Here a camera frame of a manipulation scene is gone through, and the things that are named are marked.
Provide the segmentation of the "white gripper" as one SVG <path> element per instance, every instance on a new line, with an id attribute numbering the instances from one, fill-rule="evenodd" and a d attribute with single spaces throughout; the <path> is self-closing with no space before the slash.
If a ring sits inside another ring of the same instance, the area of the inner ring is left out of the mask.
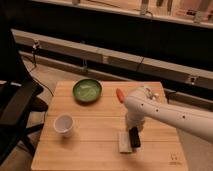
<path id="1" fill-rule="evenodd" d="M 125 115 L 126 130 L 129 131 L 133 127 L 136 127 L 139 131 L 143 130 L 145 118 L 133 113 L 127 113 Z"/>

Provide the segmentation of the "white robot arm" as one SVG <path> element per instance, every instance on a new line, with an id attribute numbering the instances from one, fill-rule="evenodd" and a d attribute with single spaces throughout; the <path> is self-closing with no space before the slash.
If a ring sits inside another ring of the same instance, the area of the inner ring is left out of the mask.
<path id="1" fill-rule="evenodd" d="M 157 102 L 147 97 L 143 87 L 124 98 L 128 129 L 141 128 L 146 117 L 181 129 L 213 143 L 213 112 Z"/>

